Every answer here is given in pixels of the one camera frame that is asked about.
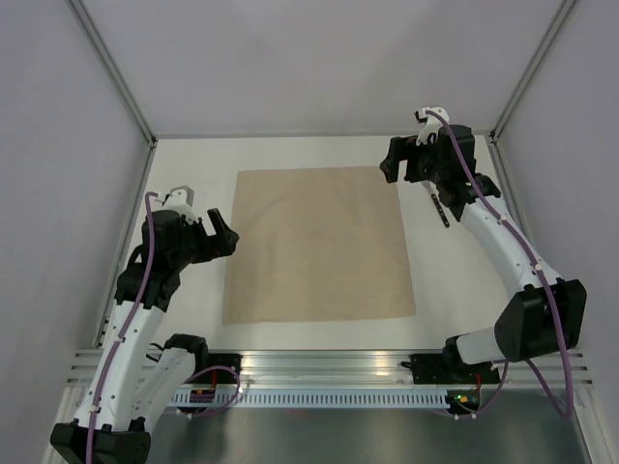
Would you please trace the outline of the beige cloth napkin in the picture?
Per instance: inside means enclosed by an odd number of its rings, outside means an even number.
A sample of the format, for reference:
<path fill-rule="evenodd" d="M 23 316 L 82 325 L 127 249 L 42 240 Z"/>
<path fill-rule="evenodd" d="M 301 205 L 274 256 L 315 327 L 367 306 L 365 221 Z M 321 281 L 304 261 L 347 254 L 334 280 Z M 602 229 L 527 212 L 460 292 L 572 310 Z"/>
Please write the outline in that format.
<path fill-rule="evenodd" d="M 416 313 L 398 189 L 374 167 L 241 171 L 231 226 L 225 325 Z"/>

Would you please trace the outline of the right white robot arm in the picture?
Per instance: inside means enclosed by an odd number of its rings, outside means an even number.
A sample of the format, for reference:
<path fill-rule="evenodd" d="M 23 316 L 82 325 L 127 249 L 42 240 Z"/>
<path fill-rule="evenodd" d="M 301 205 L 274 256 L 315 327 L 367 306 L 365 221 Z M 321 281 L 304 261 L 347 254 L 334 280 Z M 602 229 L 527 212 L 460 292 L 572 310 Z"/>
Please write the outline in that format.
<path fill-rule="evenodd" d="M 510 298 L 491 327 L 447 338 L 440 365 L 454 382 L 493 362 L 574 349 L 587 300 L 584 285 L 561 277 L 523 236 L 498 186 L 478 171 L 475 148 L 470 128 L 450 125 L 427 138 L 393 137 L 379 165 L 390 184 L 435 185 L 437 204 L 478 241 Z"/>

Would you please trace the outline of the black handled steel fork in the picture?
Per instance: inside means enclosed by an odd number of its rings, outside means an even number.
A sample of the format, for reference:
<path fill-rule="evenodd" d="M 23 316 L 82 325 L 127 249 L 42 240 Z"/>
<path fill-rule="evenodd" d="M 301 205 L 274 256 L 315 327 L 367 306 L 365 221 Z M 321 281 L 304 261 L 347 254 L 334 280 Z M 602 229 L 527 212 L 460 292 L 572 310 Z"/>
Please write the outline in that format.
<path fill-rule="evenodd" d="M 432 201 L 432 204 L 437 212 L 437 214 L 439 215 L 441 222 L 443 224 L 443 226 L 445 228 L 449 228 L 451 226 L 451 224 L 449 223 L 449 220 L 444 212 L 444 209 L 438 199 L 437 194 L 434 192 L 433 188 L 429 188 L 429 195 L 430 195 L 430 199 Z"/>

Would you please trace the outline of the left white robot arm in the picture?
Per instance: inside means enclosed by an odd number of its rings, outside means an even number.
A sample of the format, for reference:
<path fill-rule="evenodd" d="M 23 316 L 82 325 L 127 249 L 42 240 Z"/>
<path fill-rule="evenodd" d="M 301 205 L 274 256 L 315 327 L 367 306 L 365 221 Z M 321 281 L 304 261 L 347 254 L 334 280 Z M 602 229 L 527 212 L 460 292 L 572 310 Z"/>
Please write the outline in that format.
<path fill-rule="evenodd" d="M 149 348 L 189 265 L 233 254 L 239 236 L 217 209 L 201 218 L 171 207 L 146 215 L 141 242 L 119 275 L 115 307 L 94 377 L 74 417 L 54 425 L 51 446 L 68 463 L 144 463 L 153 430 L 177 390 L 211 371 L 206 340 L 176 333 L 154 368 L 143 373 Z"/>

